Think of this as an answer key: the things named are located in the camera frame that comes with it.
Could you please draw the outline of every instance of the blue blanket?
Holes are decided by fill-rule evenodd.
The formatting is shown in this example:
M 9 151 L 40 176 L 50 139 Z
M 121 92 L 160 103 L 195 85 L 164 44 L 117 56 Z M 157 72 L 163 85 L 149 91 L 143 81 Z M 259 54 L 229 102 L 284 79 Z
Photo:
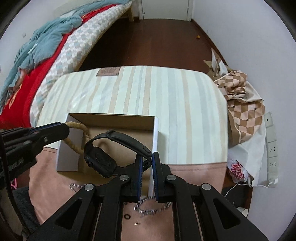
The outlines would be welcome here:
M 4 82 L 1 90 L 0 112 L 2 113 L 3 106 L 10 96 L 8 87 L 13 87 L 20 77 L 19 68 L 30 72 L 42 61 L 52 57 L 63 39 L 62 35 L 81 25 L 81 16 L 110 4 L 126 4 L 127 2 L 129 0 L 104 0 L 84 5 L 77 8 L 72 16 L 56 18 L 35 30 L 30 40 L 19 49 L 14 65 Z

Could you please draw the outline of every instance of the metal screw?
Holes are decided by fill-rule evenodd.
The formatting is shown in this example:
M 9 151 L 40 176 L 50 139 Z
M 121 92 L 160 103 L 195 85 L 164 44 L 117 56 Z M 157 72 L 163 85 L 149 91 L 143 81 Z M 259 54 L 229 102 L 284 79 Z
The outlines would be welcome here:
M 204 183 L 204 184 L 202 185 L 202 188 L 203 188 L 204 190 L 210 190 L 210 189 L 211 189 L 211 185 L 208 184 L 208 183 Z
M 170 175 L 167 176 L 167 179 L 170 180 L 170 181 L 174 181 L 174 180 L 176 180 L 176 176 L 170 174 Z
M 119 179 L 122 180 L 122 181 L 126 181 L 127 179 L 129 179 L 129 176 L 123 174 L 123 175 L 121 175 L 121 176 L 119 177 Z
M 91 190 L 93 190 L 93 188 L 94 188 L 94 186 L 92 184 L 86 184 L 84 186 L 84 189 L 87 190 L 87 191 L 91 191 Z

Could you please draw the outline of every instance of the door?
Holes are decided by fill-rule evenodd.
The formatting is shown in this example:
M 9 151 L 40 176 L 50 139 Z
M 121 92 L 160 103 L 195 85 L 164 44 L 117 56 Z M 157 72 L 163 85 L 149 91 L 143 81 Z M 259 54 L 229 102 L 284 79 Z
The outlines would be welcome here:
M 142 0 L 143 18 L 187 20 L 189 0 Z

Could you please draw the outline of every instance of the wooden floor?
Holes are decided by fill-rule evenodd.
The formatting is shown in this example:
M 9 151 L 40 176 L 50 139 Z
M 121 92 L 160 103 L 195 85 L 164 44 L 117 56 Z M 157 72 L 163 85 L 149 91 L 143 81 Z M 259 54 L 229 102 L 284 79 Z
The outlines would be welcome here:
M 90 52 L 81 70 L 151 65 L 208 72 L 211 46 L 192 22 L 167 19 L 116 21 Z

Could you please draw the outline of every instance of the power strip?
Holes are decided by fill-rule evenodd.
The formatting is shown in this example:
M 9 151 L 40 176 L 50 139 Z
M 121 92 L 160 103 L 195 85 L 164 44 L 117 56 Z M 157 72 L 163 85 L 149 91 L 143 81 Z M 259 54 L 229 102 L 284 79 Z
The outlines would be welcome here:
M 276 141 L 276 130 L 271 112 L 264 115 L 267 148 L 267 180 L 269 187 L 276 187 L 279 181 L 279 153 Z

